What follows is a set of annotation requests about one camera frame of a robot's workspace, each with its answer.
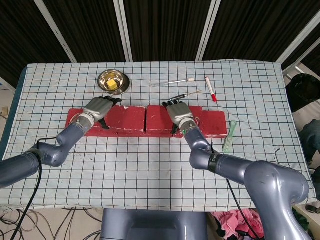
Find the table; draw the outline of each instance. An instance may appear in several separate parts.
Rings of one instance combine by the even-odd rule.
[[[271,62],[221,60],[203,62],[108,62],[29,64],[17,91],[16,114],[3,159],[29,149],[37,139],[55,137],[64,129],[70,108],[82,108],[105,96],[97,77],[117,69],[131,80],[121,95],[124,106],[160,105],[182,93],[202,90],[184,99],[190,106],[224,111],[238,122],[232,155],[252,161],[278,162],[300,171],[308,180],[307,202],[316,200],[290,111],[281,65]],[[218,102],[205,84],[210,77]],[[163,80],[195,78],[178,86],[154,87]],[[209,139],[222,152],[223,139]],[[34,208],[104,207],[167,211],[228,211],[236,203],[226,180],[192,169],[190,149],[182,138],[83,137],[61,167],[43,166]],[[27,205],[37,174],[0,190],[1,211]],[[244,186],[232,182],[243,208],[254,204]]]

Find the floor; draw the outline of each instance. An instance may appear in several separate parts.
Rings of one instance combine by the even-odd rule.
[[[304,71],[308,72],[303,65],[299,66]],[[298,72],[291,72],[292,77],[298,74]],[[290,82],[290,79],[285,77],[286,84]],[[0,85],[0,111],[2,107],[11,106],[14,93],[8,89],[5,89]],[[320,107],[317,103],[310,104],[293,114],[293,118],[300,132],[303,126],[309,123],[312,119],[320,119]],[[0,137],[3,134],[3,130],[6,124],[6,120],[0,117]],[[313,158],[312,167],[316,168],[320,166],[320,154],[317,153]],[[303,207],[299,208],[299,212],[303,212]],[[37,209],[36,211],[29,211],[28,215],[22,224],[22,234],[24,239],[48,239],[48,240],[73,240],[73,239],[99,239],[101,230],[103,210],[101,208],[83,208],[77,209]],[[0,234],[6,233],[4,240],[9,240],[12,236],[13,230],[16,227],[16,221],[19,218],[17,211],[9,212],[2,216],[5,221],[0,222]],[[309,213],[308,217],[312,225],[317,228],[320,225],[320,214]],[[213,240],[214,233],[212,227],[208,228],[209,239]],[[316,239],[320,240],[320,232],[317,232],[319,236]],[[16,240],[22,239],[18,233]]]

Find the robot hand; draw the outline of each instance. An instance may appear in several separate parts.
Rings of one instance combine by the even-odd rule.
[[[109,110],[122,100],[110,96],[95,97],[83,109],[84,114],[89,114],[93,117],[94,122],[99,122],[104,129],[109,129],[106,124],[105,116]]]
[[[58,145],[37,142],[31,149],[21,155],[0,161],[0,188],[10,186],[35,174],[42,164],[59,167],[65,161],[71,148],[93,127],[104,119],[119,98],[95,97],[77,114],[70,124],[56,137]]]
[[[171,131],[172,134],[175,134],[178,128],[180,128],[182,134],[185,135],[188,130],[198,127],[193,120],[194,116],[190,111],[190,108],[184,102],[177,102],[176,100],[174,100],[163,102],[162,105],[168,111],[169,116],[173,122]]]

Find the wire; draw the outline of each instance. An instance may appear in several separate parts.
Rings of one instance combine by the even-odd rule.
[[[76,213],[76,211],[75,211],[75,209],[74,209],[74,210],[73,210],[73,213],[72,213],[72,216],[71,216],[71,219],[70,219],[70,222],[69,222],[69,224],[68,224],[68,227],[66,228],[66,232],[65,232],[65,235],[64,235],[64,239],[65,239],[65,240],[67,239],[67,234],[68,234],[69,228],[70,228],[70,230],[71,230],[71,223],[72,223],[72,221],[74,220],[75,213]]]
[[[33,228],[31,228],[31,229],[25,230],[25,229],[22,227],[22,224],[21,224],[21,229],[22,229],[23,231],[25,231],[25,232],[31,232],[31,231],[35,230],[36,227],[37,227],[37,225],[38,225],[38,221],[39,221],[38,215],[36,214],[35,211],[32,211],[31,213],[35,215],[35,221],[29,216],[29,213],[27,213],[26,216],[34,223],[34,226],[33,226]]]
[[[6,224],[6,225],[12,225],[12,224],[14,224],[14,225],[18,226],[18,224],[17,224],[16,222],[11,221],[10,219],[1,219],[0,222],[2,222],[3,224]],[[10,230],[10,231],[5,232],[4,234],[7,234],[7,233],[12,232],[12,231],[15,231],[15,230],[16,230],[16,229],[12,229],[12,230]],[[22,229],[21,229],[21,227],[18,228],[18,231],[19,231],[19,233],[20,233],[20,238],[19,238],[19,239],[24,240],[25,238],[24,238],[24,235],[22,234]]]
[[[5,240],[5,233],[0,229],[0,232],[2,233],[2,240]]]
[[[40,139],[36,142],[36,148],[39,149],[39,143],[40,143],[41,140],[51,140],[51,139],[56,139],[56,138],[57,138],[57,137],[40,138]],[[22,222],[24,221],[24,219],[25,219],[25,217],[26,217],[26,214],[27,214],[27,212],[28,212],[28,210],[29,210],[29,208],[30,208],[30,206],[31,206],[31,204],[32,204],[32,202],[33,202],[36,194],[37,194],[37,191],[38,191],[38,189],[39,189],[39,185],[40,185],[41,177],[42,177],[42,163],[41,163],[41,158],[40,158],[39,156],[36,156],[36,159],[38,160],[38,163],[39,163],[38,181],[37,181],[37,183],[36,183],[36,186],[35,186],[35,188],[34,188],[34,191],[33,191],[33,194],[32,194],[32,196],[31,196],[30,200],[29,200],[27,206],[25,207],[25,210],[24,210],[24,212],[23,212],[23,214],[22,214],[22,217],[21,217],[19,223],[17,224],[17,226],[16,226],[16,228],[15,228],[15,230],[14,230],[14,232],[13,232],[13,235],[12,235],[12,237],[11,237],[11,240],[14,240],[14,239],[15,239],[15,237],[16,237],[16,235],[17,235],[17,233],[18,233],[18,230],[20,229],[21,224],[22,224]]]
[[[62,209],[62,210],[72,210],[72,208],[66,208],[66,207],[62,207],[62,208],[60,208],[60,209]],[[90,208],[85,208],[85,207],[83,207],[83,208],[75,208],[75,209],[73,209],[74,211],[83,211],[83,210],[85,210],[85,209],[87,209],[87,210],[91,210],[91,209],[93,209],[92,207],[90,207]]]
[[[38,141],[36,141],[36,148],[39,149],[39,143],[42,140],[52,140],[52,139],[56,139],[57,137],[49,137],[49,138],[40,138]]]
[[[94,238],[94,240],[98,239],[99,235],[101,234],[101,232],[99,232],[99,234],[96,235],[96,237]]]
[[[20,219],[20,217],[21,217],[21,213],[20,213],[19,211],[17,211],[17,212],[18,212],[19,216],[18,216],[18,219],[17,219],[16,221],[10,222],[10,221],[5,220],[4,217],[5,217],[5,215],[7,215],[7,214],[5,214],[5,215],[3,215],[2,217],[0,217],[0,221],[2,221],[2,222],[3,222],[4,224],[6,224],[6,225],[17,225],[17,222],[19,221],[19,219]]]
[[[28,213],[27,213],[26,216],[34,223],[34,228],[31,229],[31,230],[24,230],[23,227],[22,227],[22,225],[21,225],[21,229],[22,229],[23,231],[25,231],[25,232],[31,232],[31,231],[33,231],[34,229],[38,229],[38,231],[39,231],[39,233],[42,235],[42,237],[43,237],[45,240],[47,240],[47,238],[46,238],[46,236],[44,235],[44,233],[43,233],[43,232],[40,230],[40,228],[38,227],[38,215],[36,214],[35,211],[33,211],[33,210],[31,210],[31,211],[32,211],[33,214],[36,215],[36,223],[35,223],[34,220],[29,216]]]
[[[193,119],[196,120],[196,125],[199,127],[199,123],[200,123],[200,118],[197,116],[194,116]]]
[[[211,152],[212,152],[213,154],[215,153],[215,151],[214,151],[214,143],[213,143],[213,142],[211,143]],[[234,192],[233,188],[231,187],[231,184],[230,184],[229,179],[226,178],[226,182],[227,182],[227,184],[228,184],[228,186],[229,186],[229,188],[230,188],[230,191],[231,191],[231,194],[232,194],[233,199],[234,199],[234,201],[235,201],[235,204],[236,204],[236,206],[238,207],[238,209],[239,209],[239,211],[240,211],[240,213],[241,213],[241,215],[242,215],[245,223],[248,225],[249,229],[253,232],[253,234],[255,235],[256,239],[257,239],[257,240],[261,240],[261,239],[259,238],[258,234],[255,232],[255,230],[252,228],[252,226],[251,226],[250,223],[248,222],[246,216],[244,215],[244,212],[242,211],[242,209],[241,209],[241,207],[240,207],[240,204],[239,204],[239,202],[238,202],[238,200],[237,200],[237,198],[236,198],[235,192]]]
[[[89,238],[93,237],[94,235],[98,235],[98,236],[99,236],[99,234],[101,234],[101,230],[95,231],[95,232],[89,234],[89,235],[86,236],[83,240],[88,240]]]
[[[65,223],[65,221],[67,220],[68,216],[70,215],[70,213],[73,211],[73,209],[69,210],[68,214],[65,216],[64,220],[62,221],[61,225],[59,226],[58,230],[56,231],[53,240],[57,239],[58,233],[60,232],[60,229],[62,228],[63,224]]]
[[[71,240],[71,227],[72,227],[72,223],[73,223],[74,219],[71,219],[71,224],[70,224],[70,230],[69,230],[69,240]]]
[[[49,226],[49,230],[50,230],[50,233],[51,233],[51,235],[52,235],[52,238],[54,238],[55,235],[54,235],[54,233],[53,233],[53,231],[52,231],[52,229],[51,229],[50,223],[48,222],[48,220],[46,219],[46,217],[43,216],[42,213],[37,212],[37,211],[30,210],[30,212],[34,212],[34,213],[36,213],[37,215],[40,215],[40,216],[45,220],[46,224]]]
[[[6,121],[8,121],[8,118],[0,114],[0,117],[4,118]]]
[[[101,221],[100,219],[98,219],[98,218],[94,217],[90,212],[88,212],[88,210],[87,210],[87,209],[84,209],[84,212],[85,212],[85,213],[86,213],[90,218],[92,218],[92,219],[94,219],[94,220],[96,220],[96,221],[98,221],[98,222],[102,223],[102,221]]]

